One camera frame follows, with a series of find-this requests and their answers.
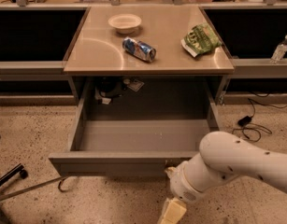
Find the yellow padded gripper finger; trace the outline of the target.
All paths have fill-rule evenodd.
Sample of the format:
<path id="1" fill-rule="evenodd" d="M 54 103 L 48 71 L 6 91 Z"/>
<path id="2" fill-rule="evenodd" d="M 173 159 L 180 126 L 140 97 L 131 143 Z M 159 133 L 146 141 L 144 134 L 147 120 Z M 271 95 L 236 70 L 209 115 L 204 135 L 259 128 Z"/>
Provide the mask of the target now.
<path id="1" fill-rule="evenodd" d="M 178 224 L 186 211 L 186 203 L 177 198 L 167 198 L 157 224 Z"/>

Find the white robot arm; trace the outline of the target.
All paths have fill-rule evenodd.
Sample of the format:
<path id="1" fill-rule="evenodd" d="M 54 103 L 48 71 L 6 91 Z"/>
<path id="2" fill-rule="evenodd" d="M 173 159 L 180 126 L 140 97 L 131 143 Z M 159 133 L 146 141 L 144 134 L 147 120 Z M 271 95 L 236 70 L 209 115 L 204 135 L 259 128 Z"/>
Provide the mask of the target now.
<path id="1" fill-rule="evenodd" d="M 173 197 L 165 200 L 157 224 L 178 224 L 189 203 L 198 202 L 208 189 L 241 175 L 287 194 L 287 154 L 256 147 L 226 132 L 206 134 L 195 156 L 165 172 Z"/>

